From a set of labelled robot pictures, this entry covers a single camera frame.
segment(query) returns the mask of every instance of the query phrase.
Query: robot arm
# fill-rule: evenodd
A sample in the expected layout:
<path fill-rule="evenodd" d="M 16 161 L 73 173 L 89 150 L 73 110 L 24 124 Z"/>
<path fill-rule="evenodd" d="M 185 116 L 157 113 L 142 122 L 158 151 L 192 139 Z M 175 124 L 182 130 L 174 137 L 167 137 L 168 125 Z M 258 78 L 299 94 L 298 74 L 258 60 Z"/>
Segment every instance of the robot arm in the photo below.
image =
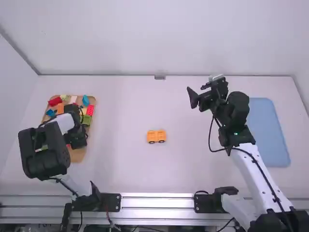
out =
<path fill-rule="evenodd" d="M 292 203 L 275 184 L 264 165 L 255 139 L 246 123 L 249 113 L 249 97 L 242 92 L 228 95 L 228 82 L 223 75 L 211 76 L 200 95 L 190 87 L 187 91 L 191 108 L 199 106 L 200 112 L 208 109 L 219 126 L 219 141 L 244 177 L 251 193 L 253 204 L 249 205 L 238 195 L 234 187 L 218 188 L 213 201 L 220 196 L 220 206 L 231 214 L 249 232 L 302 232 L 309 231 L 309 216 L 306 211 L 296 211 Z"/>
<path fill-rule="evenodd" d="M 60 183 L 72 193 L 72 203 L 65 205 L 62 232 L 67 230 L 72 209 L 91 211 L 102 206 L 101 193 L 95 184 L 91 181 L 75 181 L 74 176 L 67 173 L 71 161 L 64 135 L 70 137 L 73 134 L 72 138 L 77 147 L 85 145 L 86 138 L 82 129 L 78 111 L 71 111 L 57 115 L 38 128 L 28 128 L 18 133 L 22 166 L 26 176 Z"/>

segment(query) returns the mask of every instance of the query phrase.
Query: orange toy car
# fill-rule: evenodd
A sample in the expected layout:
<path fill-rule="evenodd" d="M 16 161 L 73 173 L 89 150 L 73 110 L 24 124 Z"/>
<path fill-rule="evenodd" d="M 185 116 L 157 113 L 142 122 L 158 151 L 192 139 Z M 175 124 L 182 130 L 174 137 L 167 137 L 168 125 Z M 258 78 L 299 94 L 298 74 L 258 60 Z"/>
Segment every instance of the orange toy car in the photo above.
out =
<path fill-rule="evenodd" d="M 165 130 L 150 130 L 147 132 L 147 142 L 154 144 L 155 142 L 164 143 L 166 141 Z"/>

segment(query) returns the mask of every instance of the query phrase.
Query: blue mat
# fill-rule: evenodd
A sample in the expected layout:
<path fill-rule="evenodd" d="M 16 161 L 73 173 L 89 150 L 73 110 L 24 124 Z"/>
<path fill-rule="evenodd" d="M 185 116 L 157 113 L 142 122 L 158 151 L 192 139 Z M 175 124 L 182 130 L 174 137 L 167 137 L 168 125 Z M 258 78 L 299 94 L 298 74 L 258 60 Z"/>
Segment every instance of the blue mat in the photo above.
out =
<path fill-rule="evenodd" d="M 268 98 L 250 98 L 247 125 L 267 167 L 291 164 L 275 106 Z"/>

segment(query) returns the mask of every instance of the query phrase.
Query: white table surface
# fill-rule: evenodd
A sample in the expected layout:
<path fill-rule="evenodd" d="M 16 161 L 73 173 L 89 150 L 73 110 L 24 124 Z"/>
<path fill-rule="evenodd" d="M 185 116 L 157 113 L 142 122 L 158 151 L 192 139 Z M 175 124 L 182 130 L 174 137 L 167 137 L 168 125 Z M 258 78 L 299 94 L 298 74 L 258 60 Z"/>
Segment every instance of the white table surface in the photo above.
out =
<path fill-rule="evenodd" d="M 288 197 L 309 197 L 309 118 L 291 77 L 227 76 L 230 91 L 273 100 L 291 165 L 269 168 Z M 186 87 L 199 90 L 207 77 L 44 76 L 39 78 L 20 129 L 37 127 L 48 99 L 55 94 L 96 97 L 94 119 L 82 163 L 72 163 L 76 180 L 92 180 L 108 192 L 212 192 L 246 184 L 225 152 L 211 153 L 207 138 L 211 112 L 192 110 Z M 146 143 L 148 130 L 165 129 L 167 142 Z M 211 146 L 220 148 L 217 126 Z M 18 140 L 0 176 L 0 194 L 69 194 L 52 183 L 28 179 L 22 170 Z"/>

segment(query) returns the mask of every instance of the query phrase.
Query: blue toy block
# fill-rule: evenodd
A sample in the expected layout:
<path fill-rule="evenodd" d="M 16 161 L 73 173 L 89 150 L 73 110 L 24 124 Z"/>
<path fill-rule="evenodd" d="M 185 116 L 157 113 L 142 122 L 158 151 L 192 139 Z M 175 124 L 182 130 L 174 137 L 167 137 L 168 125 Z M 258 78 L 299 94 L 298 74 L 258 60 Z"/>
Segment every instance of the blue toy block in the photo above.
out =
<path fill-rule="evenodd" d="M 50 117 L 54 117 L 56 115 L 52 109 L 49 109 L 48 111 L 46 111 L 46 114 Z"/>
<path fill-rule="evenodd" d="M 84 104 L 84 106 L 89 105 L 89 99 L 88 99 L 87 95 L 83 95 L 83 104 Z"/>

